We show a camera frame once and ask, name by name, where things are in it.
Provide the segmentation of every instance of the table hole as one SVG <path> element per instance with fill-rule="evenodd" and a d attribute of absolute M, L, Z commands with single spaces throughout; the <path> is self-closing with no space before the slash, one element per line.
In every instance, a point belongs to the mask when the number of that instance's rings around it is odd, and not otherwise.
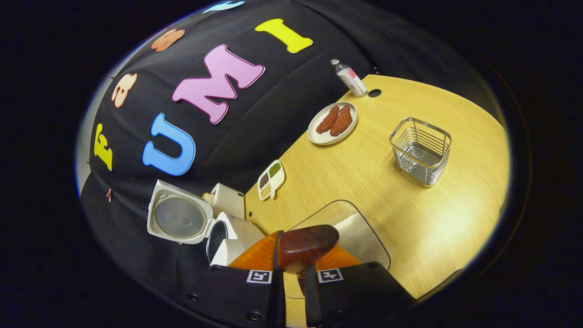
<path fill-rule="evenodd" d="M 368 92 L 368 96 L 369 97 L 378 97 L 381 93 L 382 93 L 382 91 L 380 89 L 374 89 L 374 90 L 370 90 Z"/>

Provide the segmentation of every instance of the orange letter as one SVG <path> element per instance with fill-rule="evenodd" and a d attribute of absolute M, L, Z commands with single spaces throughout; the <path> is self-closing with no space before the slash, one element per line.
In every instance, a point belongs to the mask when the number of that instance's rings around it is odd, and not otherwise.
<path fill-rule="evenodd" d="M 172 46 L 178 39 L 184 35 L 184 30 L 170 30 L 161 37 L 159 37 L 150 48 L 156 50 L 157 53 L 166 50 L 169 46 Z"/>

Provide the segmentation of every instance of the bottle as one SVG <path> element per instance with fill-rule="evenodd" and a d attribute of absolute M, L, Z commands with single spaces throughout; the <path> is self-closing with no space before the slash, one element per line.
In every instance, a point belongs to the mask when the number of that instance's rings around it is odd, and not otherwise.
<path fill-rule="evenodd" d="M 368 91 L 367 88 L 348 65 L 341 64 L 337 59 L 332 59 L 330 63 L 334 65 L 338 77 L 340 77 L 344 84 L 346 84 L 346 86 L 352 90 L 352 93 L 356 97 L 366 96 Z"/>

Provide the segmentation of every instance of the fried food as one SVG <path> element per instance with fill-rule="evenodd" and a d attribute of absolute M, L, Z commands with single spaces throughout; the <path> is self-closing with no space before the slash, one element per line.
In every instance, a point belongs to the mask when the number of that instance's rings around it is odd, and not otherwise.
<path fill-rule="evenodd" d="M 338 115 L 338 118 L 330 130 L 330 135 L 335 137 L 340 133 L 343 133 L 351 123 L 352 115 L 350 115 L 350 108 L 348 108 L 348 106 L 344 106 L 340 110 L 340 115 Z"/>
<path fill-rule="evenodd" d="M 324 117 L 324 120 L 316 128 L 316 132 L 322 134 L 332 128 L 336 119 L 338 118 L 338 106 L 334 106 L 330 109 L 328 116 Z"/>

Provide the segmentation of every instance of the plate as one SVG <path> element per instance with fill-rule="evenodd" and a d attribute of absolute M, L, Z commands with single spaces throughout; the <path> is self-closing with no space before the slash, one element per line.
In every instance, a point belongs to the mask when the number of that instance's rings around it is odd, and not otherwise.
<path fill-rule="evenodd" d="M 324 118 L 328 116 L 328 113 L 330 113 L 330 109 L 332 109 L 334 106 L 338 106 L 340 107 L 340 109 L 342 109 L 344 106 L 348 106 L 348 108 L 350 108 L 350 115 L 352 116 L 352 123 L 350 123 L 348 128 L 344 130 L 343 133 L 335 137 L 330 134 L 330 130 L 322 134 L 317 133 L 316 128 L 318 127 L 318 125 L 320 125 Z M 335 144 L 340 140 L 346 138 L 352 132 L 358 120 L 359 115 L 358 112 L 356 111 L 356 107 L 353 104 L 349 102 L 339 102 L 331 104 L 326 108 L 322 109 L 318 114 L 316 114 L 316 116 L 314 116 L 314 118 L 312 119 L 312 122 L 310 122 L 310 126 L 308 127 L 308 139 L 310 139 L 311 142 L 322 146 Z"/>
<path fill-rule="evenodd" d="M 269 169 L 276 164 L 279 164 L 279 170 L 271 176 Z M 267 176 L 268 180 L 263 186 L 261 186 L 261 178 L 263 176 Z M 259 199 L 266 200 L 267 198 L 274 198 L 275 191 L 282 186 L 285 180 L 286 174 L 283 171 L 283 165 L 278 159 L 276 159 L 267 167 L 267 169 L 265 169 L 265 171 L 263 171 L 263 173 L 261 173 L 259 179 L 257 179 L 257 193 L 259 194 Z"/>

